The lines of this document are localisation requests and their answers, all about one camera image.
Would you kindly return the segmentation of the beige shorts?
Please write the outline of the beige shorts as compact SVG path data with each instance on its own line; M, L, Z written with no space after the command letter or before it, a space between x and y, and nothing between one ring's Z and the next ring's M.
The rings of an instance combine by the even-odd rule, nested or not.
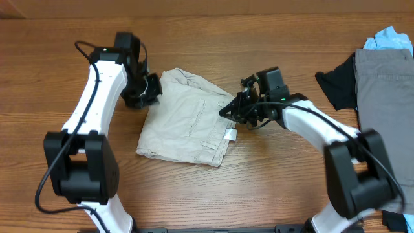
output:
M219 111L234 97L202 76L180 68L164 71L162 94L151 105L136 153L174 162L221 165L235 122Z

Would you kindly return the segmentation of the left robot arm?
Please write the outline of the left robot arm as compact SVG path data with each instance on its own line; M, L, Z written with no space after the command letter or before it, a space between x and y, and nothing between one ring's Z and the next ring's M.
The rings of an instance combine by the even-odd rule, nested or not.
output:
M93 45L89 77L79 102L61 131L48 132L43 149L48 169L34 204L44 214L83 210L97 232L137 232L117 194L120 170L107 138L119 98L131 109L158 102L159 77L148 60L139 60L145 45L131 32L117 32L112 47Z

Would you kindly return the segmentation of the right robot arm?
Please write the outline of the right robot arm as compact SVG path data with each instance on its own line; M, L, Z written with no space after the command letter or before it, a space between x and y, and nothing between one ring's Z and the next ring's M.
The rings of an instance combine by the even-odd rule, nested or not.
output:
M278 67L242 79L241 87L220 116L249 130L275 121L305 138L324 158L328 205L304 224L276 225L274 232L363 232L363 218L405 198L378 132L343 125L301 93L291 94Z

